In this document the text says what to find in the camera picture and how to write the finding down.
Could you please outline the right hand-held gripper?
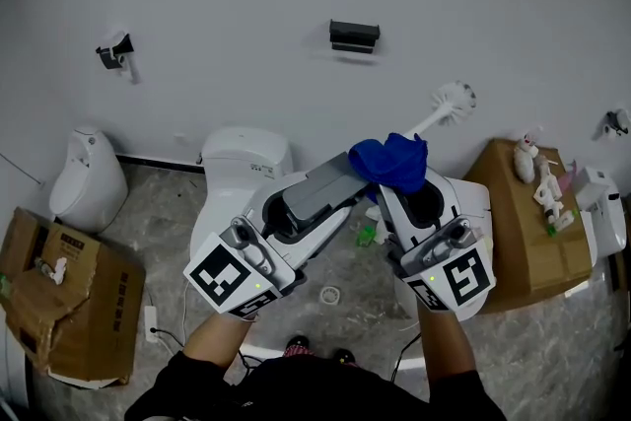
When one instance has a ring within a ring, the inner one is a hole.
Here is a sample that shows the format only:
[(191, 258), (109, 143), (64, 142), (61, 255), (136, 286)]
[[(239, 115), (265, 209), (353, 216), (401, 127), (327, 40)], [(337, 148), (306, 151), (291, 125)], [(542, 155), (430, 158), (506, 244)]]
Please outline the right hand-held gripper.
[(474, 316), (496, 286), (493, 241), (460, 214), (453, 185), (428, 168), (411, 194), (380, 185), (379, 205), (392, 244), (388, 262), (403, 294), (433, 313)]

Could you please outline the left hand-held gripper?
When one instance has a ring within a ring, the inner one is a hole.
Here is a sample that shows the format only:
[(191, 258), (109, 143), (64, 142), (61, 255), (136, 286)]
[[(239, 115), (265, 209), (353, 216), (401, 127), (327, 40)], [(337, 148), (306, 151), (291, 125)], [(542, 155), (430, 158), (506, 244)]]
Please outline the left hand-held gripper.
[(305, 179), (305, 172), (295, 172), (259, 188), (243, 216), (235, 217), (221, 234), (210, 234), (185, 267), (186, 279), (216, 313), (252, 320), (263, 307), (291, 294), (306, 282), (299, 268), (318, 255), (347, 221), (349, 206), (297, 239), (276, 233), (267, 242), (259, 232), (294, 232), (282, 194)]

